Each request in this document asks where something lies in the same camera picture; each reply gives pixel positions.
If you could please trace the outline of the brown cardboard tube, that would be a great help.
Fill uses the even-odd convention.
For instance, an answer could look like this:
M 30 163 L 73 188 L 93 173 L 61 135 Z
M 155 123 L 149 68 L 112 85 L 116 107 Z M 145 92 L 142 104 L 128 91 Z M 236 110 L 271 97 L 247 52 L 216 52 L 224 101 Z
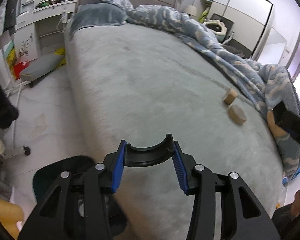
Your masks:
M 247 120 L 244 111 L 238 105 L 231 105 L 228 109 L 228 115 L 237 125 L 243 125 Z
M 231 105 L 237 98 L 238 92 L 234 88 L 230 88 L 223 97 L 223 102 L 227 105 Z

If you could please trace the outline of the black curved plastic piece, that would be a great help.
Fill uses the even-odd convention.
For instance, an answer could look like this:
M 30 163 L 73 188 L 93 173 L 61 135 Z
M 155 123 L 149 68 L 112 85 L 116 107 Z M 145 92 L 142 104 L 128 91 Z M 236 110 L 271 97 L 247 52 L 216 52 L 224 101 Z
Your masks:
M 175 154 L 174 140 L 171 134 L 157 145 L 138 148 L 131 144 L 125 146 L 125 166 L 149 167 L 166 162 Z

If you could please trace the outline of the dark teal trash bin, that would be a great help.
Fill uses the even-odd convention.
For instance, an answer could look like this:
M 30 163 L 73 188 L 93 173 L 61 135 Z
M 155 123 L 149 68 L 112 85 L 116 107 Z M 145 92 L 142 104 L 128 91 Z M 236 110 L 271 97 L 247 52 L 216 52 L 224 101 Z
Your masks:
M 99 189 L 93 159 L 78 155 L 39 169 L 37 205 L 30 215 L 35 239 L 113 239 L 127 219 L 115 199 Z

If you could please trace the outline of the orange yellow curtain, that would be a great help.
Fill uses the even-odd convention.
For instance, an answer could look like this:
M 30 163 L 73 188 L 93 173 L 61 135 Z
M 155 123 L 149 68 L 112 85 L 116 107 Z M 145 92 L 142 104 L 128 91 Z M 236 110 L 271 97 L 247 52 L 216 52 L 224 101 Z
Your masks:
M 20 233 L 18 222 L 24 220 L 24 212 L 19 205 L 0 199 L 0 222 L 7 232 L 17 239 Z

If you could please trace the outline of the blue patterned fleece blanket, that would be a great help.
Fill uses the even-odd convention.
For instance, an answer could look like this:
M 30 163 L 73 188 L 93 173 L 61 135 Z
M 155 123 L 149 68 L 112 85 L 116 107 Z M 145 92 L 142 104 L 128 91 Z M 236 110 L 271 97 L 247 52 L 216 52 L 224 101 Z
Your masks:
M 243 59 L 223 48 L 215 34 L 186 13 L 164 5 L 139 5 L 130 0 L 100 0 L 122 9 L 127 21 L 177 35 L 230 79 L 264 117 L 283 102 L 300 117 L 300 100 L 284 66 Z

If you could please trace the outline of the black fuzzy garment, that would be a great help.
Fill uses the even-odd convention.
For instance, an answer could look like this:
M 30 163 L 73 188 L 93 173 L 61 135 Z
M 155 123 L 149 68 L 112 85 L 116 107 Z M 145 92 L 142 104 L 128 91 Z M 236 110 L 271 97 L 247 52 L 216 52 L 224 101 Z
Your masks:
M 0 86 L 0 128 L 7 129 L 19 116 L 18 109 L 11 104 Z

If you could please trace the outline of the black office chair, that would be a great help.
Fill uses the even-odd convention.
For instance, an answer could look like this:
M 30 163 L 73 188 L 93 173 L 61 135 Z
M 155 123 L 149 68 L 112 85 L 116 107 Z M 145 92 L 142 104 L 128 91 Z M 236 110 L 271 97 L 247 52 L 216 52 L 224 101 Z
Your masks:
M 235 34 L 232 31 L 233 25 L 234 22 L 215 13 L 206 22 L 206 26 L 216 35 L 219 43 L 223 45 L 226 45 L 233 39 Z

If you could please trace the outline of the cream cat bed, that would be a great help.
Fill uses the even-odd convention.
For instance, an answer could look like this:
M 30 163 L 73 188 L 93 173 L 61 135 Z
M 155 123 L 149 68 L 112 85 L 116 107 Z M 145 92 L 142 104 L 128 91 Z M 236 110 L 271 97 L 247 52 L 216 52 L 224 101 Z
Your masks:
M 222 21 L 219 20 L 209 20 L 203 23 L 208 29 L 210 29 L 215 36 L 217 37 L 217 40 L 222 43 L 226 37 L 227 34 L 227 27 Z

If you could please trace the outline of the red box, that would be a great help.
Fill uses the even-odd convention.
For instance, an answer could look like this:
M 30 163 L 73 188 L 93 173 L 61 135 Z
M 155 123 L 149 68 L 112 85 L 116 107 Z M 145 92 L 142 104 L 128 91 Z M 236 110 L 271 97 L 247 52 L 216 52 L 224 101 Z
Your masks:
M 28 61 L 22 61 L 16 65 L 13 66 L 13 76 L 16 80 L 20 78 L 20 73 L 23 71 L 25 68 L 29 66 Z

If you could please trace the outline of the white bedside lamp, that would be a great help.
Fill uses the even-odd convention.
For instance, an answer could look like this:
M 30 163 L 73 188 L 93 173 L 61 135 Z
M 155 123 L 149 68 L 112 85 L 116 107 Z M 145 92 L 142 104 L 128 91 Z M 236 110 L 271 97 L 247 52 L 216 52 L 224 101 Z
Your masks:
M 189 17 L 196 17 L 197 16 L 197 8 L 194 5 L 187 5 L 184 9 L 184 12 Z

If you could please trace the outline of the yellow bag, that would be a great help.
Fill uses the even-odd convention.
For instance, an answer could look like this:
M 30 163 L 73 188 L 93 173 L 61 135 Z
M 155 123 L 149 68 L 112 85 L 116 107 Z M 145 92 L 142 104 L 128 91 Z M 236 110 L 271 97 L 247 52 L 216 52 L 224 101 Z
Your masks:
M 60 56 L 60 61 L 59 63 L 57 64 L 56 68 L 59 68 L 63 65 L 66 64 L 66 58 L 65 58 L 65 55 L 66 55 L 66 51 L 65 51 L 65 48 L 62 47 L 62 48 L 58 48 L 55 52 L 54 52 L 54 55 L 57 55 L 57 56 Z

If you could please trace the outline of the white dressing table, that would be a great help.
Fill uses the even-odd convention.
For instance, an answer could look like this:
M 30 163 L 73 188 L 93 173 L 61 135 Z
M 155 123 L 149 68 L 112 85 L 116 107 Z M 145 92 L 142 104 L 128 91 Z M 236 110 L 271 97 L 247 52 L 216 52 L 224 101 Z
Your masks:
M 68 18 L 75 12 L 76 0 L 18 0 L 15 33 L 12 35 L 12 52 L 7 61 L 12 64 L 34 61 L 52 51 L 54 45 L 44 45 L 49 36 L 61 36 L 66 24 L 61 23 L 63 10 Z

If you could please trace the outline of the white power strip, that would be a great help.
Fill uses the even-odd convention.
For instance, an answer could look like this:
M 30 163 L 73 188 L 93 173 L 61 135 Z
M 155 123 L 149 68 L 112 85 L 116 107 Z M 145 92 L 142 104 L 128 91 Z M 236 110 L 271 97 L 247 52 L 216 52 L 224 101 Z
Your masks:
M 66 10 L 63 10 L 61 14 L 61 23 L 66 24 L 67 21 L 68 21 L 68 13 Z

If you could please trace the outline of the grey blue pillow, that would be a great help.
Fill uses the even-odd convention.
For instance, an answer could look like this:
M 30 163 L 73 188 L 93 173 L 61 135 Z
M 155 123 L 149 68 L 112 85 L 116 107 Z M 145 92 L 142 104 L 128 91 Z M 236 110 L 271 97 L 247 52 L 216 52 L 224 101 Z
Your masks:
M 95 26 L 120 26 L 127 20 L 127 14 L 121 8 L 108 3 L 81 5 L 74 14 L 69 34 Z

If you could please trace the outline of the white wardrobe with dark frame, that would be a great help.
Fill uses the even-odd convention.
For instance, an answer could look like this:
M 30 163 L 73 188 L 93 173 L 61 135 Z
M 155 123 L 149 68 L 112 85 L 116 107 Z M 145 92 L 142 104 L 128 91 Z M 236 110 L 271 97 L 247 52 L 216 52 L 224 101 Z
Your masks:
M 274 5 L 268 0 L 212 0 L 207 18 L 216 16 L 233 23 L 231 43 L 239 44 L 248 58 L 256 59 L 272 24 Z

